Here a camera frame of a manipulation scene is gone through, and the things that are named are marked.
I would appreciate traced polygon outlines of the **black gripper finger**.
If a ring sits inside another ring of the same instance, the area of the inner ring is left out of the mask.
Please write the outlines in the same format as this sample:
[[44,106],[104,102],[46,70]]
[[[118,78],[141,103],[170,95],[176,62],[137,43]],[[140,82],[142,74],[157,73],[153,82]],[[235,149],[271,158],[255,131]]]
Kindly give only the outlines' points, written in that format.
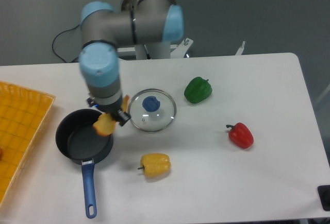
[[117,110],[114,113],[114,120],[119,123],[120,126],[124,126],[129,120],[131,119],[131,116],[123,111],[122,109]]

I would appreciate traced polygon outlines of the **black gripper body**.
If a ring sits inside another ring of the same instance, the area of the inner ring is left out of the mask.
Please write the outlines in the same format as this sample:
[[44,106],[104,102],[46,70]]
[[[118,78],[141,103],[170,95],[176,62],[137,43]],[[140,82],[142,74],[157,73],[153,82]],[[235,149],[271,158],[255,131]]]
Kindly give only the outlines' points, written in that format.
[[96,107],[98,110],[104,112],[104,113],[110,113],[111,115],[118,115],[120,112],[123,112],[122,98],[119,98],[114,103],[103,105],[99,102],[97,102],[94,98],[88,97],[87,103],[89,107]]

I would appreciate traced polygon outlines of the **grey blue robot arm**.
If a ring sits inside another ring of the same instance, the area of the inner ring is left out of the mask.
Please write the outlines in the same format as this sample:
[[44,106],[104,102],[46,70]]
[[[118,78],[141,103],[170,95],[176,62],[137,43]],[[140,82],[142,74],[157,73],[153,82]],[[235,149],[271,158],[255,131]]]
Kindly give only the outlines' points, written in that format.
[[81,12],[80,72],[89,89],[88,103],[110,114],[120,125],[130,116],[122,110],[119,47],[172,42],[183,37],[182,8],[171,0],[135,0],[132,9],[115,12],[109,3],[91,2]]

